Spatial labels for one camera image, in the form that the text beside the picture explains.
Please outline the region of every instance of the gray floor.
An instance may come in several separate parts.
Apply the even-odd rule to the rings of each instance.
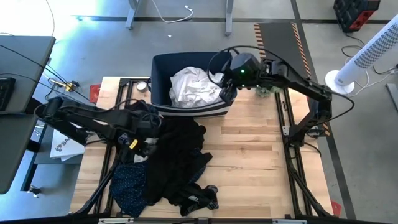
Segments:
[[[16,1],[5,7],[14,9],[37,7],[36,11],[24,11],[31,15],[29,20],[17,20],[7,26],[0,24],[0,32],[15,35],[48,35],[52,23],[47,5]],[[225,17],[224,0],[169,0],[156,1],[165,17],[185,16],[187,4],[194,10],[195,17]],[[235,0],[235,18],[292,19],[290,0]],[[302,19],[334,19],[331,6],[334,0],[297,0]],[[231,37],[223,35],[222,22],[138,22],[134,30],[124,28],[123,22],[77,22],[70,15],[127,16],[127,1],[91,0],[49,0],[55,16],[55,36],[58,40],[52,53],[51,66],[68,80],[82,85],[82,93],[88,95],[88,87],[101,83],[103,76],[148,76],[152,57],[169,52],[218,50],[236,44],[254,45],[256,39],[252,23],[234,23]],[[372,19],[391,19],[398,11],[398,2],[384,0],[380,10]],[[150,0],[145,0],[139,17],[158,17]],[[355,36],[368,41],[383,25],[367,24]],[[345,37],[334,24],[304,24],[304,31],[319,82],[325,74],[341,68],[345,56],[340,48],[358,44]],[[378,70],[392,67],[397,51],[391,52],[376,65]],[[369,73],[371,82],[381,77]],[[354,97],[355,109],[331,122],[341,163],[351,194],[357,218],[379,222],[398,222],[398,175],[395,150],[398,127],[398,112],[389,98],[385,83],[398,83],[391,75],[384,82],[363,90]],[[48,89],[39,86],[35,97],[43,100]],[[338,114],[349,106],[344,99],[333,99],[333,113]],[[331,163],[330,153],[324,139],[319,140],[323,152],[323,166],[331,199],[341,203],[341,195]],[[0,195],[0,220],[64,215],[69,203],[78,173],[78,166],[39,166],[34,185],[44,188],[40,198],[33,198],[19,192],[22,179],[32,154],[27,152],[10,192]]]

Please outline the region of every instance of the red tag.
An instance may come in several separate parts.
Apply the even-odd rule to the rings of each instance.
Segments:
[[[100,95],[101,84],[90,86],[90,103],[96,103]]]
[[[330,200],[330,202],[331,202],[331,207],[333,208],[333,214],[339,217],[341,213],[341,205],[332,200]]]

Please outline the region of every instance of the desk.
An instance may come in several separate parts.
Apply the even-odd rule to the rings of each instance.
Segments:
[[[129,0],[130,4],[130,10],[129,14],[127,16],[127,21],[126,21],[126,27],[128,29],[133,28],[133,22],[134,18],[136,17],[137,10],[139,7],[139,4],[143,0]],[[226,15],[225,15],[225,25],[226,25],[226,30],[225,30],[225,35],[229,36],[232,34],[232,9],[234,5],[234,0],[226,0]]]
[[[54,37],[0,36],[0,45],[15,50],[43,66],[50,57],[54,43]],[[16,73],[38,81],[42,72],[43,68],[40,66],[0,47],[0,73]],[[13,75],[2,77],[16,79],[7,111],[25,111],[29,102],[38,103],[32,98],[36,82]],[[0,117],[0,194],[6,193],[14,180],[36,121],[32,114]]]
[[[114,105],[119,79],[103,78],[97,106],[110,108]],[[139,93],[135,87],[132,97],[150,102],[150,93]],[[298,122],[308,113],[307,99],[293,90],[290,90],[290,98]],[[202,187],[212,184],[219,188],[217,197],[220,209],[204,208],[192,212],[190,217],[283,218],[285,214],[293,214],[275,97],[260,98],[254,90],[242,90],[225,117],[196,121],[207,129],[202,152],[213,155],[197,183]],[[317,145],[312,139],[306,141]],[[106,145],[102,143],[86,147],[71,212],[82,207],[98,186],[105,148]],[[318,152],[310,147],[302,147],[301,152],[308,188],[325,210],[332,213]],[[108,187],[104,191],[101,212],[106,205]],[[304,211],[299,190],[298,198]],[[112,215],[117,212],[120,212],[120,208],[113,203]],[[169,205],[163,198],[156,205],[148,206],[140,217],[171,218],[180,217],[180,214],[178,207]]]

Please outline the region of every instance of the wooden tabletop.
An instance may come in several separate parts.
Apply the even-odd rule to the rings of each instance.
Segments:
[[[119,79],[103,78],[98,107],[114,106]],[[308,113],[307,99],[294,90],[289,90],[289,93],[298,123]],[[150,92],[139,93],[135,87],[132,97],[150,102]],[[202,152],[213,155],[197,183],[202,187],[210,184],[218,187],[220,208],[203,208],[192,212],[189,217],[284,218],[285,214],[294,214],[274,95],[260,98],[254,90],[242,90],[226,116],[196,121],[207,130]],[[306,142],[317,145],[312,139],[306,139]],[[70,205],[71,212],[81,208],[98,186],[105,147],[102,143],[86,147]],[[308,146],[301,147],[301,152],[308,188],[324,209],[332,213],[319,153]],[[105,207],[108,187],[104,191],[101,211]],[[302,194],[297,189],[304,211]],[[120,208],[113,203],[113,215],[116,212],[120,212]],[[140,217],[170,218],[180,217],[180,214],[178,207],[163,198],[156,205],[146,207]]]

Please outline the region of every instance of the dark blue patterned fabric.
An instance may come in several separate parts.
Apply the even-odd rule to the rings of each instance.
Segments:
[[[194,149],[193,155],[200,155],[200,149]],[[121,164],[115,169],[110,186],[111,195],[119,207],[131,217],[138,217],[147,202],[142,196],[145,186],[147,161],[135,164]],[[204,173],[206,167],[201,168],[189,181],[195,183]]]

